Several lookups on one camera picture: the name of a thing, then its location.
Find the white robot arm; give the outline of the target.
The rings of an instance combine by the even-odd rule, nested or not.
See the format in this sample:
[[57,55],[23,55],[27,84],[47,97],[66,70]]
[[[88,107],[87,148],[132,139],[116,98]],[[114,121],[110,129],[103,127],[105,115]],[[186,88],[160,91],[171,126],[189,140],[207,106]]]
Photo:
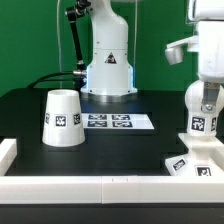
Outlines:
[[[112,10],[111,0],[88,0],[85,11],[92,22],[93,57],[82,92],[98,99],[135,94],[133,68],[127,59],[127,22]],[[198,54],[199,109],[212,114],[218,110],[218,93],[224,83],[224,0],[189,0],[188,19],[197,33],[168,44],[165,55],[173,65],[183,61],[183,45]]]

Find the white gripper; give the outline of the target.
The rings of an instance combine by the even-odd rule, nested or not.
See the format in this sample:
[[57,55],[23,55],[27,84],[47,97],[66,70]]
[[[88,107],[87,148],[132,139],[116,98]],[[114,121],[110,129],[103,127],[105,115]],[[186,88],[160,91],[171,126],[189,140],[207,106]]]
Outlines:
[[203,81],[201,110],[214,113],[220,85],[224,82],[224,22],[200,21],[198,32],[198,76]]

